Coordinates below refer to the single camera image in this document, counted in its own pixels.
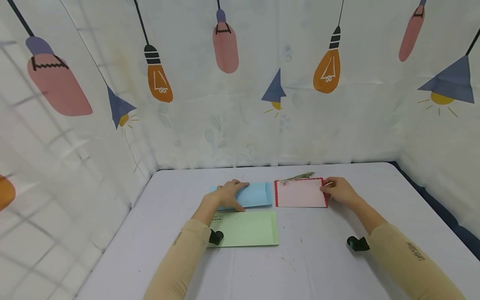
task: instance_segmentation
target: dried plant sprig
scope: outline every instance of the dried plant sprig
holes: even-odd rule
[[[290,180],[310,178],[313,174],[315,174],[315,172],[307,172],[307,173],[303,173],[303,174],[297,175],[297,176],[295,176],[295,177],[291,177],[291,178],[287,178],[287,179],[280,180],[280,182],[281,182],[281,183],[285,183],[285,182],[290,181]]]

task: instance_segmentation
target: pink card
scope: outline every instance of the pink card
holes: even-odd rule
[[[275,181],[277,207],[328,207],[327,197],[320,190],[323,178]]]

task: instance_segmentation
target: white table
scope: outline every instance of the white table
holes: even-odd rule
[[[167,170],[157,172],[121,226],[78,300],[141,300],[158,264],[210,186],[237,178],[274,181],[316,171],[341,176],[415,241],[467,299],[480,295],[480,262],[387,163]],[[351,252],[365,231],[338,203],[276,211],[276,247],[207,249],[189,287],[196,300],[407,299],[368,252]]]

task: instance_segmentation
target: black clip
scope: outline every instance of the black clip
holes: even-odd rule
[[[210,231],[210,240],[208,242],[217,246],[220,245],[220,242],[223,240],[223,232],[215,232],[212,229],[210,229]]]
[[[367,243],[367,240],[363,237],[360,240],[356,237],[349,237],[347,239],[347,245],[353,249],[353,251],[368,251],[370,250],[370,246]]]

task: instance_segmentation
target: blue envelope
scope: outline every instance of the blue envelope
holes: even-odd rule
[[[210,192],[216,190],[216,186],[210,188]],[[272,183],[256,182],[237,193],[237,201],[243,207],[272,205]],[[231,209],[231,207],[219,207],[218,210]]]

